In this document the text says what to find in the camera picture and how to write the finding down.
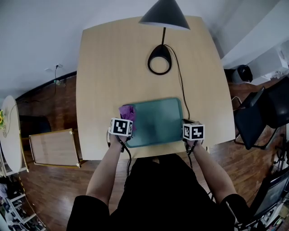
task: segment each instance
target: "lamp base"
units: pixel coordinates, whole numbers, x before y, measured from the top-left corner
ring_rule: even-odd
[[[154,59],[156,57],[162,57],[168,62],[168,69],[165,72],[158,73],[158,72],[155,72],[154,70],[152,70],[152,68],[150,67],[150,63],[151,63],[152,59]],[[157,74],[157,75],[163,75],[163,74],[166,74],[170,71],[170,69],[172,68],[172,58],[171,58],[170,51],[168,50],[168,48],[165,45],[158,45],[156,48],[154,48],[153,52],[149,56],[148,68],[149,68],[150,72]]]

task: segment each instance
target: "monitor screen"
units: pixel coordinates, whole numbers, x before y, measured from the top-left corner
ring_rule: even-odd
[[[280,199],[280,196],[284,190],[284,187],[286,186],[288,178],[285,178],[278,184],[274,185],[273,187],[269,188],[265,198],[263,199],[260,207],[258,208],[257,212],[255,213],[255,216],[258,215],[259,213],[267,210],[270,208],[272,205],[278,202]]]

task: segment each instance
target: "round white table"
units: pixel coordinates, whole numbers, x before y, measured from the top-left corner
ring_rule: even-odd
[[[16,101],[7,96],[1,109],[4,113],[5,132],[0,130],[0,142],[7,164],[14,172],[22,167],[22,149],[20,140],[20,121]]]

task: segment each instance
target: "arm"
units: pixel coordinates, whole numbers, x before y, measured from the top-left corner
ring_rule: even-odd
[[[211,158],[200,142],[195,146],[193,153],[217,203],[220,204],[226,196],[237,194],[226,171]]]
[[[113,184],[116,176],[117,163],[121,153],[121,144],[114,135],[110,135],[111,146],[104,158],[94,171],[86,195],[103,201],[107,206],[112,194]]]

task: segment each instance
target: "black sleeve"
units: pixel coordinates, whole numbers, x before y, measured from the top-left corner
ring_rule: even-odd
[[[74,200],[66,230],[103,229],[108,226],[108,219],[109,210],[104,202],[90,196],[78,196]]]
[[[234,230],[235,223],[243,223],[249,218],[249,207],[243,197],[231,194],[224,198],[219,206],[220,220],[226,226],[225,230]]]

